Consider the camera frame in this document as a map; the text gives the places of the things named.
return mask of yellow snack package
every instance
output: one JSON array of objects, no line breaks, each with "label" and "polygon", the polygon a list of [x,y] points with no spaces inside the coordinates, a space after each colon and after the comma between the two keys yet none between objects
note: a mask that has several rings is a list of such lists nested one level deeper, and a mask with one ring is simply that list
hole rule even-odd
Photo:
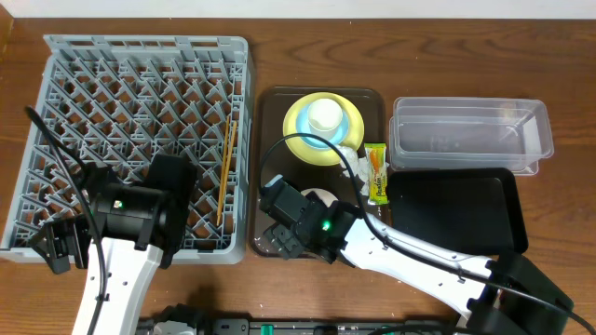
[{"label": "yellow snack package", "polygon": [[387,187],[386,145],[384,143],[364,143],[364,149],[369,161],[369,203],[385,205],[388,203],[385,193]]}]

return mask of wooden table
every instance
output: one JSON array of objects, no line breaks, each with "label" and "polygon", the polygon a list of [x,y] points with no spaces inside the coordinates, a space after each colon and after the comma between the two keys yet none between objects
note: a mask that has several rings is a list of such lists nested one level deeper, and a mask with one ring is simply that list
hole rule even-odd
[{"label": "wooden table", "polygon": [[[30,125],[21,110],[35,104],[49,55],[42,34],[241,35],[251,45],[257,97],[277,85],[369,87],[385,99],[387,120],[397,97],[540,99],[556,149],[536,176],[518,178],[526,256],[596,323],[596,21],[15,20],[8,32],[0,65],[2,221]],[[0,275],[3,333],[70,334],[84,271],[57,276],[45,264],[0,261]],[[384,275],[251,251],[237,265],[157,271],[142,315],[177,302],[255,318],[454,317]],[[570,322],[567,333],[584,332]]]}]

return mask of yellow plate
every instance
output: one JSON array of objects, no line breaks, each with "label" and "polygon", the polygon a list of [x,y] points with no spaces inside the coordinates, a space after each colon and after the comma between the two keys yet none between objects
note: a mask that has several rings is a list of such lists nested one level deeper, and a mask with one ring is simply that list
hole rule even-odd
[{"label": "yellow plate", "polygon": [[[364,139],[364,120],[362,115],[350,100],[329,92],[312,93],[300,98],[295,102],[283,119],[283,135],[290,135],[296,133],[296,119],[302,109],[309,103],[319,99],[331,99],[339,103],[342,110],[345,111],[349,121],[349,130],[345,139],[340,145],[350,147],[357,150]],[[308,164],[317,166],[333,166],[339,164],[340,158],[332,149],[317,150],[306,144],[301,138],[293,138],[286,141],[290,150],[296,157],[302,159]]]}]

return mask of white wall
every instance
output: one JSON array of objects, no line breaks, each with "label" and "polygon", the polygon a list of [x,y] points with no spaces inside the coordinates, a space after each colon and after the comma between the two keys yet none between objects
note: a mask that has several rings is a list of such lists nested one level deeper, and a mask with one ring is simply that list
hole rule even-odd
[{"label": "white wall", "polygon": [[0,0],[15,18],[596,19],[596,0]]}]

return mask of brown tray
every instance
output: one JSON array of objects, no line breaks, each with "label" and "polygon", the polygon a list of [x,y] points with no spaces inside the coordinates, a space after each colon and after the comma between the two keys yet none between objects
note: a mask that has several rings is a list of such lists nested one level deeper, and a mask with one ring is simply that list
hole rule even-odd
[{"label": "brown tray", "polygon": [[[378,93],[365,88],[328,88],[328,87],[273,87],[267,90],[259,99],[259,109],[256,119],[258,128],[253,132],[255,151],[252,157],[259,157],[254,162],[256,173],[263,154],[283,136],[282,124],[288,109],[298,99],[316,92],[331,92],[339,94],[352,101],[359,109],[364,119],[364,142],[385,142],[385,109],[383,100]],[[359,156],[364,156],[364,145],[359,148]],[[307,164],[291,153],[287,145],[280,145],[269,157],[263,170],[263,182],[270,181],[277,174],[281,174],[287,181],[293,183],[298,190],[309,188],[322,188],[335,194],[338,199],[357,204],[354,190],[347,177],[342,175],[339,165],[333,167],[316,167]],[[264,239],[263,231],[269,228],[274,221],[258,209],[258,192],[256,187],[251,187],[253,192],[249,203],[249,242],[254,251],[264,257],[279,257]],[[362,197],[364,203],[368,196]],[[387,218],[387,206],[367,206],[369,213],[375,214],[382,221]]]}]

